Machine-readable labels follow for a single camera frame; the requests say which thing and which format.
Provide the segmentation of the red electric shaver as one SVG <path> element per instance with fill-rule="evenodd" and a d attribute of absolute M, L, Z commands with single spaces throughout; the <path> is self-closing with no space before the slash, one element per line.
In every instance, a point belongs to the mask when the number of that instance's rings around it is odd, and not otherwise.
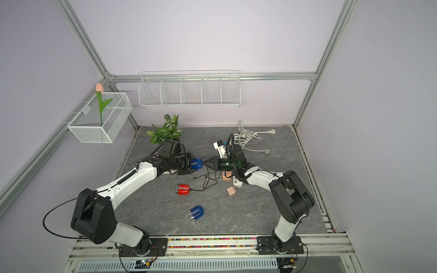
<path fill-rule="evenodd" d="M 186 184 L 178 184 L 178 185 L 176 186 L 176 190 L 175 190 L 175 192 L 176 192 L 178 195 L 187 195 L 187 194 L 190 193 L 190 186 L 189 186 L 189 185 L 186 185 Z"/>

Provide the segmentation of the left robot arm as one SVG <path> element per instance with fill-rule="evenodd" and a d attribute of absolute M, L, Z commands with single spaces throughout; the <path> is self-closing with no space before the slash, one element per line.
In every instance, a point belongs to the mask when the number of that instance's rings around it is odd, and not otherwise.
<path fill-rule="evenodd" d="M 202 163 L 186 151 L 183 143 L 165 140 L 125 175 L 96 190 L 81 191 L 74 198 L 71 228 L 96 245 L 111 242 L 131 248 L 137 256 L 146 256 L 152 249 L 149 233 L 119 222 L 115 210 L 132 193 L 157 177 L 192 174 Z"/>

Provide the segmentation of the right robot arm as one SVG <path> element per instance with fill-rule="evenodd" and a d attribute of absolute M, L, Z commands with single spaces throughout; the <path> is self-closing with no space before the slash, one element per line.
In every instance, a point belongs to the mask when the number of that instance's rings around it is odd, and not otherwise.
<path fill-rule="evenodd" d="M 267 249 L 286 253 L 297 242 L 297 227 L 315 205 L 310 190 L 294 171 L 274 172 L 249 163 L 242 148 L 231 141 L 218 141 L 213 146 L 219 153 L 213 158 L 213 170 L 231 172 L 237 181 L 272 194 L 281 216 L 272 232 L 272 245 Z"/>

